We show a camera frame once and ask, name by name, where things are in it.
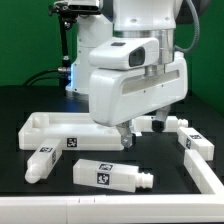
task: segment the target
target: white bottle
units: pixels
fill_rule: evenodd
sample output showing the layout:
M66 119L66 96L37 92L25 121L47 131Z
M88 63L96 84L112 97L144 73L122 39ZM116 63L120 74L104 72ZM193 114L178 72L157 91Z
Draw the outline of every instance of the white bottle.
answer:
M138 170L137 166L80 159L73 167L73 183L127 192L152 188L153 175Z
M60 139L46 139L27 162L25 179L34 184L40 179L47 179L51 170L62 154Z
M205 161L213 160L214 145L194 128L180 127L177 134L178 141L185 148L197 150Z
M153 132L152 121L155 116L140 116L133 119L135 132ZM177 132L179 127L188 127L188 121L185 119L177 119L175 116L168 116L166 119L165 130L163 132Z

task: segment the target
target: bottle cap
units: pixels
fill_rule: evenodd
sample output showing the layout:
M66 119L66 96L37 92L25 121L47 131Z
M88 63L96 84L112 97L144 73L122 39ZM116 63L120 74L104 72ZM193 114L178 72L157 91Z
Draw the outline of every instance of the bottle cap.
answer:
M40 180L41 175L42 175L42 169L37 165L32 165L26 171L25 179L30 184L34 184Z

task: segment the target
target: white rectangular block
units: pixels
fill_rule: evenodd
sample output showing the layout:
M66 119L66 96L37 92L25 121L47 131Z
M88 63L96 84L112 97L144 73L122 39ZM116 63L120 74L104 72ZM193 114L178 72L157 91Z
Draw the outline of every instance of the white rectangular block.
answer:
M184 165L202 194L222 194L224 187L196 150L186 150Z
M194 128L180 127L177 131L178 141L187 149L196 149L205 161L213 160L214 145Z

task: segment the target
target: white plastic object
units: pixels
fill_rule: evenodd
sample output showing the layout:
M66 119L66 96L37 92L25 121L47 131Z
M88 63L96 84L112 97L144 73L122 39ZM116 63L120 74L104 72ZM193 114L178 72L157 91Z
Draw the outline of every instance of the white plastic object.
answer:
M91 118L104 126L115 126L185 98L187 65L175 53L165 74L145 76L144 68L129 71L96 69L90 78Z
M135 132L153 132L152 121L155 116L140 116L133 119L133 129ZM176 116L168 116L166 119L165 129L163 132L177 132L179 127L188 127L188 121L178 119Z
M90 52L89 62L95 67L128 70L132 68L129 64L130 54L140 48L145 52L144 62L134 68L147 66L158 60L159 41L156 38L112 37Z
M68 0L68 6L92 6L98 9L102 8L102 0Z
M46 139L27 162L25 179L34 184L47 179L62 154L60 139Z
M2 224L224 222L223 195L2 197Z
M177 134L178 141L183 147L197 150L205 161L213 160L214 145L194 128L180 127Z
M185 150L184 165L202 194L224 195L224 186L197 150Z
M73 167L73 183L127 192L152 188L153 175L138 170L137 166L79 159Z
M176 27L182 0L114 0L115 31L167 30Z
M66 91L84 95L89 94L89 78L96 69L87 60L89 53L112 37L113 24L103 15L92 15L78 17L77 26L77 58L71 66L71 83Z
M63 150L122 150L121 135L92 121L89 113L33 113L19 132L19 146L36 150L46 138L61 139Z

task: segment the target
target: white container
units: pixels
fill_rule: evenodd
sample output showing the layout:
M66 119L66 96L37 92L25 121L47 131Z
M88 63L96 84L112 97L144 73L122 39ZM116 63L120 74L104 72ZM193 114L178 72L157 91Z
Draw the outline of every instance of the white container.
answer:
M73 183L135 192L137 187L152 188L153 175L139 173L137 166L80 159L73 167Z
M25 179L34 184L46 179L62 154L60 139L46 139L27 162Z
M19 147L36 150L45 139L61 139L62 149L69 151L124 149L118 130L94 123L89 113L31 114L19 132Z
M178 141L187 149L195 149L205 161L213 160L214 145L194 128L180 127L177 131Z

